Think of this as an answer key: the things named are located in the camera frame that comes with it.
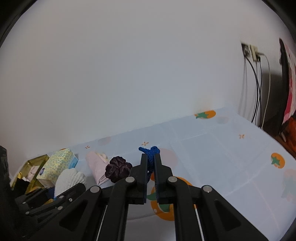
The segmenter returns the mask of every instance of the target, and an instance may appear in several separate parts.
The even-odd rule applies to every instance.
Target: electrical outlet
[[[250,57],[250,49],[249,49],[249,45],[245,44],[245,43],[241,43],[242,44],[242,53],[244,54],[245,57]]]
[[[250,50],[251,50],[253,61],[258,62],[258,59],[257,59],[258,48],[257,48],[257,46],[250,45]]]

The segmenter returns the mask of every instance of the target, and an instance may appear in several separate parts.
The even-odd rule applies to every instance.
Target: screw
[[[135,180],[134,177],[127,177],[127,178],[126,178],[126,182],[127,182],[127,183],[132,183],[132,182],[134,182],[134,180]]]
[[[209,185],[206,185],[206,186],[203,187],[203,190],[205,192],[209,193],[209,192],[211,192],[213,190],[213,188],[211,186],[209,186]]]
[[[174,176],[171,176],[171,177],[168,178],[168,181],[169,181],[170,183],[175,183],[176,181],[178,181],[178,178],[176,178],[176,177],[174,177]]]

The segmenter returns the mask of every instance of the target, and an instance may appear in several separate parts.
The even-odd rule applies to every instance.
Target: blue knot
[[[147,182],[149,182],[151,174],[154,171],[154,154],[159,154],[160,150],[157,148],[157,146],[152,146],[149,149],[143,148],[143,147],[139,147],[139,150],[144,152],[145,154],[147,154],[148,156],[148,164],[147,164]]]

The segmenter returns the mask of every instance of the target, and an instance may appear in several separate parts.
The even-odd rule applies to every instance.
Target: black object
[[[19,197],[16,202],[20,216],[25,216],[31,225],[26,230],[25,227],[10,230],[16,239],[8,237],[28,241],[41,237],[43,241],[123,241],[128,205],[146,202],[147,163],[147,155],[142,154],[140,165],[114,186],[104,189],[93,186],[84,192],[84,185],[79,183],[48,205],[40,206],[45,189]],[[173,203],[177,241],[202,240],[194,204],[206,241],[267,241],[212,187],[188,186],[162,165],[159,154],[154,156],[154,163],[157,201]],[[34,201],[37,196],[40,202]]]
[[[261,72],[261,82],[260,82],[260,93],[261,93],[261,89],[262,89],[262,79],[263,79],[263,73],[262,73],[262,67],[261,67],[261,57],[259,57],[259,65],[260,65],[260,72]],[[260,125],[259,127],[261,128],[262,126],[262,101],[260,101]]]
[[[105,177],[116,183],[120,179],[128,177],[132,167],[132,164],[126,162],[123,157],[113,157],[106,166]]]
[[[254,113],[253,113],[253,118],[252,118],[252,123],[254,121],[254,118],[255,118],[255,115],[257,114],[257,111],[258,111],[258,106],[259,106],[259,102],[261,102],[261,92],[260,92],[260,85],[259,85],[259,81],[258,81],[258,77],[257,77],[257,74],[256,74],[256,71],[251,63],[251,61],[248,59],[248,58],[245,58],[249,64],[251,65],[252,67],[252,70],[254,72],[254,75],[255,75],[255,80],[256,80],[256,90],[257,90],[257,98],[256,98],[256,104],[255,104],[255,107],[254,107]]]
[[[296,2],[294,0],[262,0],[281,18],[296,41]]]
[[[23,179],[19,179],[17,178],[16,182],[15,182],[15,186],[13,188],[13,196],[14,198],[17,198],[21,195],[24,195],[28,186],[29,186],[30,182],[27,182]]]
[[[1,0],[0,1],[0,47],[10,30],[37,0]]]
[[[280,43],[280,52],[281,52],[281,69],[282,69],[282,85],[281,89],[278,90],[280,93],[279,98],[279,108],[276,112],[276,114],[268,121],[268,125],[264,125],[264,130],[267,131],[272,136],[277,136],[281,132],[283,132],[288,124],[288,121],[286,121],[283,124],[285,110],[287,107],[288,97],[289,97],[289,63],[288,63],[288,57],[287,52],[285,49],[285,45],[281,39],[279,39]]]
[[[1,159],[0,165],[2,165],[3,179],[9,182],[10,179],[9,179],[9,172],[8,172],[7,150],[3,146],[0,146],[0,159]]]

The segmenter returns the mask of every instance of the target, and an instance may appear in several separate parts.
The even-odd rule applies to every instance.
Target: yellow tissue box
[[[61,172],[67,169],[74,159],[76,157],[70,149],[57,151],[44,164],[37,175],[37,180],[44,187],[54,187]]]

